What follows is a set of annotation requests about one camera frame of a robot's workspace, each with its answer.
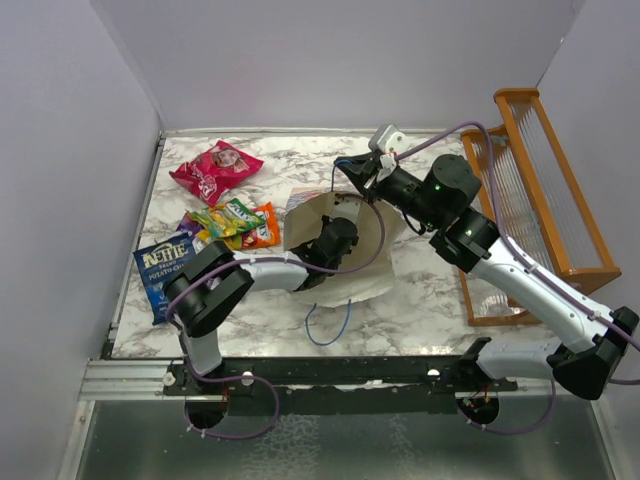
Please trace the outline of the checkered paper bag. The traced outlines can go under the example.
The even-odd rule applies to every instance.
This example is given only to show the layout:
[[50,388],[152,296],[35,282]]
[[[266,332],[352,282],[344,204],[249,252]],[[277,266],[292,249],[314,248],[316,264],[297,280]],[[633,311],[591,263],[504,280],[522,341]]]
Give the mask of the checkered paper bag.
[[[283,248],[301,261],[325,268],[312,270],[291,293],[308,305],[304,328],[311,343],[326,347],[349,325],[352,308],[388,292],[395,281],[391,246],[405,230],[388,204],[370,204],[344,188],[295,188],[287,200]],[[312,334],[310,320],[321,308],[345,310],[340,329],[330,339]]]

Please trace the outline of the orange Savoria snack packet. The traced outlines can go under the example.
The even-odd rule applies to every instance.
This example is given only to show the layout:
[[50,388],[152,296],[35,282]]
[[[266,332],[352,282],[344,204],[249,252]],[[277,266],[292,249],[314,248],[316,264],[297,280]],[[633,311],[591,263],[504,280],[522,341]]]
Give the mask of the orange Savoria snack packet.
[[239,234],[233,242],[235,250],[250,250],[277,246],[281,242],[279,224],[271,202],[255,207],[253,212],[264,220],[256,228]]

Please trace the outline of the green Savoria snack packet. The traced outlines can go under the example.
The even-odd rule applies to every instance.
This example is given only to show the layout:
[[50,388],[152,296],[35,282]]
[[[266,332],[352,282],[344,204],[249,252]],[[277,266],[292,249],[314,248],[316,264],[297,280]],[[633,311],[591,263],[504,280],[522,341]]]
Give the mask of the green Savoria snack packet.
[[214,239],[233,237],[265,224],[264,218],[250,210],[237,198],[213,207],[190,211],[187,215]]

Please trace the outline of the yellow snack packet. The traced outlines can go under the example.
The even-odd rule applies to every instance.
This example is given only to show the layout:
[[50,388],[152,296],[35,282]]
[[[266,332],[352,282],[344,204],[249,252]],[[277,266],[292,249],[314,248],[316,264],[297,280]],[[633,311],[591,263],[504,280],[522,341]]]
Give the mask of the yellow snack packet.
[[192,245],[196,253],[200,253],[209,245],[219,243],[224,244],[230,250],[240,250],[242,247],[241,238],[238,237],[226,237],[226,238],[212,238],[212,237],[200,237],[196,235],[192,241]]

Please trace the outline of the red snack bag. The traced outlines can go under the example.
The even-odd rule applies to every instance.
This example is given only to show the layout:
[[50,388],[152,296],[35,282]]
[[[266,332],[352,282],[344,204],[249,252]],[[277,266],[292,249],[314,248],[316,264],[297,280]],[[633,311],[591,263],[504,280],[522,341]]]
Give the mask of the red snack bag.
[[264,162],[236,147],[218,141],[213,147],[182,163],[169,175],[182,188],[215,206],[221,196],[256,174]]

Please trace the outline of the purple candy bag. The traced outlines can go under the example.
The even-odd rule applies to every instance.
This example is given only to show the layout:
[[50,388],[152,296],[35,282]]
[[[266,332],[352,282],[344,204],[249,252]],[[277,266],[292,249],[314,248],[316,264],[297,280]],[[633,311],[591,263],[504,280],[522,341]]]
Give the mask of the purple candy bag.
[[201,224],[192,220],[189,213],[185,213],[183,215],[176,231],[180,233],[187,233],[196,249],[202,249],[207,245],[206,239],[208,232]]

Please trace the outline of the blue kettle chips bag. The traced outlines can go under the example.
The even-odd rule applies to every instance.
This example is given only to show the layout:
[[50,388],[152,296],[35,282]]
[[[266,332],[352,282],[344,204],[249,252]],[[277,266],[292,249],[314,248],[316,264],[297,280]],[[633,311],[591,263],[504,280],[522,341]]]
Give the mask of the blue kettle chips bag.
[[169,301],[163,293],[164,283],[194,256],[192,239],[186,232],[173,235],[160,243],[138,249],[133,253],[152,310],[153,325],[165,322]]

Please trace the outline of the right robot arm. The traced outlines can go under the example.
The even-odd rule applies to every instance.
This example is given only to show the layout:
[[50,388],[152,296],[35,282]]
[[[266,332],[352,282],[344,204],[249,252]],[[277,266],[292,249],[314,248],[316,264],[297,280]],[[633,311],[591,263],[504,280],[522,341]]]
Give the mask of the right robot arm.
[[430,244],[444,261],[500,289],[556,335],[548,343],[488,341],[459,367],[467,389],[533,378],[554,380],[582,399],[601,396],[634,342],[638,315],[589,299],[502,235],[472,207],[482,183],[463,157],[439,156],[422,180],[378,152],[339,157],[334,165],[367,201],[383,200],[432,232]]

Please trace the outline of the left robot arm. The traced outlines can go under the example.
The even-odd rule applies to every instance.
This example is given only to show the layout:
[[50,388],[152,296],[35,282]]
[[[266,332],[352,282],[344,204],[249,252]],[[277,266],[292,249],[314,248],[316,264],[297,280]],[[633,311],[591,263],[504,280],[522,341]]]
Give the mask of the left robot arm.
[[234,252],[215,241],[163,284],[167,318],[178,318],[179,340],[190,366],[186,382],[206,395],[220,385],[217,329],[249,292],[305,291],[322,284],[358,242],[353,221],[326,220],[319,236],[279,255]]

